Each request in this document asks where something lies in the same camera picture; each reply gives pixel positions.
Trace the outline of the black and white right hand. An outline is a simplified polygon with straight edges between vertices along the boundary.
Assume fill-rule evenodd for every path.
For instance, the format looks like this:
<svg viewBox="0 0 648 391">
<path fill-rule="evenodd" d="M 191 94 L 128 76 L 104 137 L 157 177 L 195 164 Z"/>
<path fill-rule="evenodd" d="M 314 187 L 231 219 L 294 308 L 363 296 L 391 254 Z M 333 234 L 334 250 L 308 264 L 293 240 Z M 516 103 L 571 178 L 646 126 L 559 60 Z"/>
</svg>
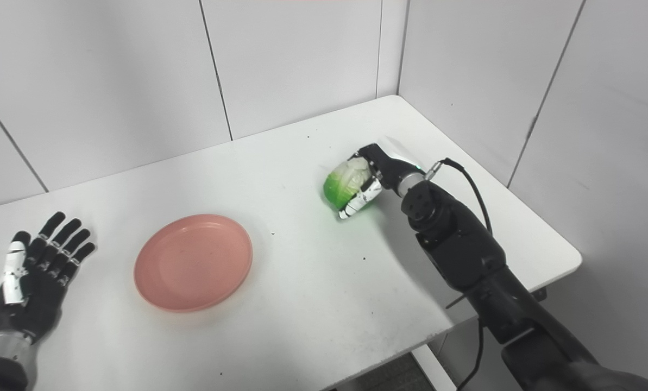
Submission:
<svg viewBox="0 0 648 391">
<path fill-rule="evenodd" d="M 407 190 L 401 190 L 408 176 L 421 178 L 425 172 L 415 161 L 400 153 L 394 144 L 371 143 L 360 148 L 340 165 L 353 180 L 357 189 L 339 208 L 338 217 L 348 219 L 370 205 L 382 191 L 392 190 L 403 197 Z"/>
</svg>

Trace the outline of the black and white left hand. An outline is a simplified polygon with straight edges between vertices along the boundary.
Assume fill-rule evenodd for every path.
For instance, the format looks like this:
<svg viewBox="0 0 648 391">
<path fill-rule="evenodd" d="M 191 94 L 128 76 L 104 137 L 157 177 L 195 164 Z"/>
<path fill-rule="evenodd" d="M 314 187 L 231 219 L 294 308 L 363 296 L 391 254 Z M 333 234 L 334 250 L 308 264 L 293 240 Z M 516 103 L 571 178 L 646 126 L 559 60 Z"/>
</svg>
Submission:
<svg viewBox="0 0 648 391">
<path fill-rule="evenodd" d="M 13 236 L 0 281 L 0 333 L 18 332 L 35 344 L 53 331 L 70 284 L 96 249 L 90 238 L 82 221 L 63 211 L 36 235 Z"/>
</svg>

